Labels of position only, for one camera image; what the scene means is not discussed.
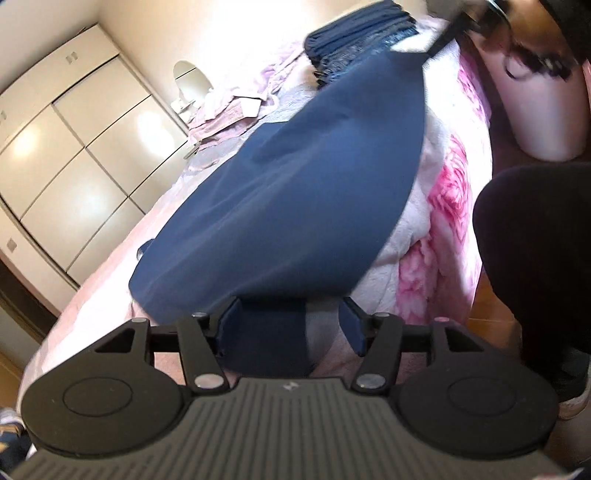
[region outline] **black pants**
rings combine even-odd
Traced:
[[[514,168],[478,197],[474,227],[525,363],[560,401],[583,393],[591,353],[591,164]]]

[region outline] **mirror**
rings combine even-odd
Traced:
[[[196,108],[203,103],[212,83],[201,70],[189,61],[178,61],[173,69],[174,79],[179,89],[179,98],[182,103]]]

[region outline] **wardrobe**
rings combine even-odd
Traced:
[[[52,312],[183,171],[186,126],[96,25],[0,95],[0,258]]]

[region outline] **bed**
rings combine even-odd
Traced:
[[[442,24],[426,19],[423,27],[435,35]],[[425,181],[417,180],[413,188],[403,214],[403,220],[408,221],[399,223],[374,267],[352,294],[366,311],[396,313],[412,324],[435,317],[467,321],[480,276],[481,261],[471,220],[474,201],[492,175],[490,111],[475,62],[455,48],[454,68],[435,66],[431,80],[426,80],[428,103],[440,113],[447,113],[437,117],[440,129],[430,143],[427,138],[424,144],[419,177],[423,175]],[[311,65],[304,63],[296,80],[285,81],[284,90],[301,88],[309,80]],[[448,95],[445,92],[450,88],[454,93]],[[191,160],[170,190],[81,286],[27,367],[20,398],[43,373],[127,320],[144,316],[128,288],[138,263],[138,249],[158,234],[220,165],[232,161],[239,146],[240,142],[236,142],[231,147],[212,149],[209,157]],[[314,375],[347,376],[357,364],[358,358],[339,331]],[[183,381],[174,358],[162,355],[156,359],[156,366]]]

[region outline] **knee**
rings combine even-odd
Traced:
[[[544,210],[545,183],[551,181],[536,168],[512,168],[496,176],[474,205],[473,225],[479,247],[528,241],[535,234],[538,214]]]
[[[503,225],[519,214],[523,172],[515,168],[493,178],[476,199],[473,224],[479,238],[487,232],[502,232]]]

